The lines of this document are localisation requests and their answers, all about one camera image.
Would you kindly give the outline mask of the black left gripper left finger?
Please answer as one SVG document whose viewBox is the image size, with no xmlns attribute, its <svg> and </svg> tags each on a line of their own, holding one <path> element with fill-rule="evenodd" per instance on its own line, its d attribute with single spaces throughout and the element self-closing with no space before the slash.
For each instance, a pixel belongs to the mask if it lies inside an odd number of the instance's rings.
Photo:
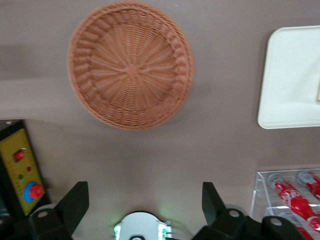
<svg viewBox="0 0 320 240">
<path fill-rule="evenodd" d="M 71 240 L 89 209 L 89 204 L 88 183 L 79 181 L 53 208 L 37 210 L 20 222 L 14 222 L 10 216 L 1 216 L 0 238 L 2 240 Z"/>
</svg>

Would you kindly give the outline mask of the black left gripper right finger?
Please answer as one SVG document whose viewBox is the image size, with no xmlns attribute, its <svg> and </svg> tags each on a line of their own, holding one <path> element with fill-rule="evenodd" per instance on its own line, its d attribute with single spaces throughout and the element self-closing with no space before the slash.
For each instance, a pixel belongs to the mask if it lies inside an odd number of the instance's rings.
<svg viewBox="0 0 320 240">
<path fill-rule="evenodd" d="M 305 237 L 287 219 L 265 216 L 253 220 L 236 208 L 227 208 L 211 182 L 202 184 L 202 211 L 206 226 L 202 240 L 303 240 Z"/>
</svg>

